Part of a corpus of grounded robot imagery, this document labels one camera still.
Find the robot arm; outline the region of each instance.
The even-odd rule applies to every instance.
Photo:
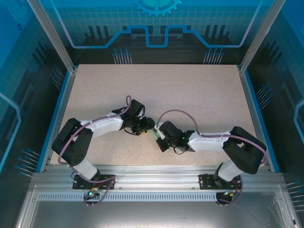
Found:
[[[220,164],[214,174],[213,178],[217,185],[221,185],[222,181],[231,181],[243,172],[255,174],[264,156],[263,152],[257,147],[232,138],[233,135],[247,139],[266,150],[266,146],[262,142],[241,127],[234,127],[231,131],[224,133],[198,134],[196,131],[183,132],[170,121],[166,121],[158,128],[154,128],[154,130],[160,135],[156,142],[162,152],[169,147],[183,152],[200,150],[224,151],[231,160]]]
[[[69,119],[53,142],[52,149],[57,154],[60,154],[71,135],[80,127],[91,122],[91,124],[84,128],[78,134],[77,138],[69,144],[62,158],[86,179],[100,181],[99,170],[86,158],[91,141],[108,132],[119,131],[127,127],[131,128],[134,134],[140,135],[142,132],[152,129],[155,125],[151,118],[143,116],[145,107],[138,101],[133,99],[129,109],[124,114],[117,116],[117,114],[121,114],[125,108],[126,107],[113,110],[108,115],[109,118],[94,123],[92,123],[91,120],[78,121],[74,118]]]

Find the blue edge trim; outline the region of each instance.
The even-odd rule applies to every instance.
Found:
[[[58,115],[59,107],[60,107],[61,102],[62,102],[63,93],[66,89],[67,80],[68,80],[69,76],[70,76],[70,73],[67,71],[66,77],[65,77],[65,80],[63,82],[62,89],[60,91],[58,101],[57,101],[57,104],[56,104],[56,107],[55,107],[55,110],[54,110],[54,114],[53,114],[53,117],[52,117],[52,120],[51,120],[51,123],[50,123],[50,127],[48,129],[47,136],[46,136],[45,142],[43,144],[43,148],[42,148],[42,151],[41,151],[40,159],[38,161],[36,172],[39,172],[39,170],[41,169],[44,157],[47,153],[48,143],[49,143],[49,140],[50,140],[50,137],[51,137],[51,134],[52,134],[52,130],[53,130],[53,127],[54,127],[54,124],[55,124],[55,120],[56,120],[57,115]],[[256,94],[253,90],[253,86],[252,86],[252,83],[251,83],[251,80],[250,80],[250,77],[249,77],[249,74],[248,74],[247,70],[245,71],[245,77],[246,77],[246,80],[247,80],[247,83],[248,83],[248,86],[249,86],[249,90],[250,90],[250,93],[251,93],[251,96],[252,96],[252,99],[253,99],[253,102],[254,102],[254,105],[255,105],[255,108],[256,108],[257,116],[258,116],[259,121],[260,121],[261,126],[262,126],[262,131],[264,133],[264,137],[265,137],[265,141],[266,141],[267,148],[268,148],[268,151],[269,151],[270,159],[271,159],[273,167],[274,167],[274,172],[280,172],[279,166],[278,166],[277,161],[276,161],[276,156],[275,156],[274,150],[272,148],[270,138],[269,138],[268,133],[267,133],[265,122],[264,122],[264,119],[262,117],[261,110],[258,106],[258,102],[257,102],[257,99],[256,99],[257,97],[256,97]]]
[[[63,85],[61,87],[61,91],[60,91],[60,94],[59,94],[59,97],[58,97],[58,100],[57,100],[57,103],[56,103],[56,107],[54,109],[53,117],[52,117],[51,123],[50,123],[48,131],[47,131],[47,136],[46,136],[46,139],[45,139],[43,147],[42,147],[41,155],[40,155],[37,167],[36,167],[36,172],[40,172],[40,169],[41,169],[42,164],[43,164],[44,157],[46,156],[48,143],[49,143],[50,138],[51,138],[51,134],[52,134],[52,131],[53,131],[53,128],[54,128],[54,125],[55,125],[55,120],[58,116],[59,108],[60,108],[62,98],[63,98],[63,93],[65,92],[65,89],[66,89],[66,86],[67,86],[67,80],[68,80],[69,77],[70,77],[70,72],[67,71],[65,80],[63,81]]]
[[[265,137],[265,141],[266,141],[266,144],[267,144],[270,159],[271,159],[272,165],[274,167],[273,171],[274,172],[280,172],[279,166],[278,166],[277,161],[276,161],[275,152],[272,148],[270,138],[269,138],[269,135],[268,135],[268,132],[267,132],[267,129],[266,129],[266,126],[265,126],[265,122],[264,122],[264,119],[263,119],[263,116],[262,116],[262,112],[260,110],[260,107],[258,106],[257,97],[256,97],[256,94],[255,94],[255,91],[253,90],[253,86],[252,86],[252,83],[251,83],[251,80],[250,80],[250,77],[249,77],[249,73],[248,73],[247,70],[245,71],[245,77],[246,77],[246,80],[248,82],[249,90],[250,90],[250,93],[251,93],[251,96],[252,96],[252,99],[253,99],[253,103],[254,103],[255,108],[256,108],[257,117],[258,117],[258,119],[261,123],[261,126],[262,126],[262,131],[263,131],[263,134],[264,134],[264,137]]]

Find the beige work surface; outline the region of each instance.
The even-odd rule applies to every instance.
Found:
[[[125,97],[145,105],[153,119],[169,109],[191,114],[201,132],[229,131],[241,126],[255,135],[236,65],[80,65],[63,118],[90,120],[125,106]],[[166,114],[178,128],[194,130],[182,113]],[[162,153],[152,132],[141,136],[124,131],[100,136],[90,144],[87,157],[105,165],[218,165],[224,152]],[[51,163],[57,164],[53,153]]]

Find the gear graphic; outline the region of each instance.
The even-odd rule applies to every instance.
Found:
[[[0,6],[6,6],[11,16],[18,22],[28,16],[28,3],[26,0],[0,0]]]
[[[158,17],[160,14],[164,17],[166,13],[170,14],[172,10],[176,10],[181,0],[134,0],[134,4],[143,14],[148,13],[149,17]]]

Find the metal post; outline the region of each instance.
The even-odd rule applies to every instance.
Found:
[[[254,55],[256,54],[258,48],[262,44],[266,34],[268,33],[270,27],[274,23],[277,15],[279,14],[281,8],[283,7],[285,0],[275,0],[272,6],[270,7],[267,15],[262,22],[260,29],[258,30],[255,38],[253,39],[248,51],[246,52],[241,65],[240,71],[243,73],[246,71],[247,67],[249,66],[251,60],[253,59]]]
[[[52,25],[51,20],[49,19],[46,11],[44,10],[43,6],[41,5],[39,0],[27,0],[29,5],[31,6],[34,14],[36,15],[37,19],[39,20],[42,28],[46,32],[48,38],[52,42],[54,48],[56,49],[57,53],[59,54],[61,60],[63,61],[64,65],[66,66],[67,70],[71,73],[74,72],[74,64],[67,53],[63,43],[60,40],[59,35],[57,34],[54,26]]]

